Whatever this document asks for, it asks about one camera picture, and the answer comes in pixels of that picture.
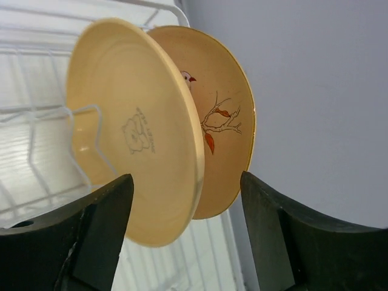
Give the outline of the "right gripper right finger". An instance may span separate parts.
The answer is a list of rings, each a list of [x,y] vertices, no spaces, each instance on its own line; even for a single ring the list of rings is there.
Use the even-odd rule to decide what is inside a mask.
[[[387,230],[325,215],[249,172],[242,206],[261,290],[386,290]]]

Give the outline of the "plain beige round plate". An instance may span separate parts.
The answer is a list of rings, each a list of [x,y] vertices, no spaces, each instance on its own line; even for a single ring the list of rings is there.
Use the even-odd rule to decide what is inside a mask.
[[[174,242],[201,196],[204,143],[192,96],[168,54],[127,21],[95,21],[72,51],[66,105],[75,158],[90,181],[133,176],[127,237],[147,247]]]

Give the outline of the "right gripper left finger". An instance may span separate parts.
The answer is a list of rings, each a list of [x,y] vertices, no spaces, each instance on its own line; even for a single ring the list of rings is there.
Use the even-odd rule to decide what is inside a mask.
[[[1,290],[111,290],[133,200],[125,174],[1,229]]]

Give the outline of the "beige bird pattern plate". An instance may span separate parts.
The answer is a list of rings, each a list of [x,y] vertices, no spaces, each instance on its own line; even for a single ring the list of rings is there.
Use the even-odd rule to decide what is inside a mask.
[[[227,210],[249,169],[256,132],[253,92],[230,50],[194,28],[167,25],[148,34],[181,71],[195,102],[204,138],[205,174],[194,219]]]

